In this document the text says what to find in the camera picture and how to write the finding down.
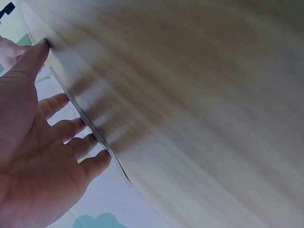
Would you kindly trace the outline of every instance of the finger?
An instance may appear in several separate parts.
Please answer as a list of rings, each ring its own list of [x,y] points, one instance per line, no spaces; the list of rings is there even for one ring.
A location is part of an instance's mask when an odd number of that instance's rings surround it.
[[[77,160],[85,157],[97,145],[97,140],[92,134],[88,134],[85,138],[74,138],[67,144],[72,148],[73,154]]]
[[[46,119],[49,119],[68,103],[69,99],[67,95],[56,94],[55,96],[39,101],[38,107],[41,108]]]
[[[15,48],[15,56],[21,56],[24,52],[26,52],[31,46],[24,45],[24,46],[16,46]]]
[[[60,137],[63,142],[66,142],[83,131],[86,125],[82,119],[76,118],[74,120],[61,120],[52,128],[55,130],[55,134]]]
[[[30,47],[9,72],[22,73],[34,82],[38,71],[48,57],[48,52],[49,44],[46,39],[43,39],[38,44]]]
[[[108,151],[100,151],[96,157],[84,159],[80,165],[85,170],[90,181],[99,176],[111,162],[111,155]]]

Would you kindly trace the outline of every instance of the light wood surface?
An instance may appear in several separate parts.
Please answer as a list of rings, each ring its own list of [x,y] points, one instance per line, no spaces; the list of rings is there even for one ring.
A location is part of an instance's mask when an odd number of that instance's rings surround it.
[[[19,3],[34,41],[51,43],[47,63],[172,227],[304,227],[304,3]]]

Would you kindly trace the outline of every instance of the hand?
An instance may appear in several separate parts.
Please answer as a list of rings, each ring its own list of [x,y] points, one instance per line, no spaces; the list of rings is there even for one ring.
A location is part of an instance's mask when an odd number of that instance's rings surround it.
[[[9,39],[0,36],[0,64],[6,69],[11,69],[20,56],[29,49],[30,46],[18,46]]]
[[[41,228],[56,221],[111,160],[101,151],[77,162],[96,145],[91,134],[73,138],[85,128],[81,119],[48,125],[68,103],[65,94],[38,102],[34,81],[48,52],[43,40],[0,78],[0,227]]]

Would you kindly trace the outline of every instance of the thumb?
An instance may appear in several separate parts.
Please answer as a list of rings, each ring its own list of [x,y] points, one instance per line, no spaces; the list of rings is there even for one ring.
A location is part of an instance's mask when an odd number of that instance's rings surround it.
[[[13,74],[15,72],[19,74],[22,73],[34,82],[39,70],[48,57],[48,53],[49,44],[44,38],[24,52],[18,62],[9,71],[9,74]]]
[[[24,46],[16,46],[15,48],[15,56],[21,56],[24,52],[26,52],[31,46],[24,45]]]

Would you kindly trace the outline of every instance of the blue cloud shape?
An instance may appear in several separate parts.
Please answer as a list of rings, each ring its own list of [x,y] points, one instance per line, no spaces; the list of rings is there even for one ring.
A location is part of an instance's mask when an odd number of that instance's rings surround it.
[[[100,214],[96,219],[89,215],[79,216],[73,224],[73,228],[127,228],[120,224],[111,213]]]

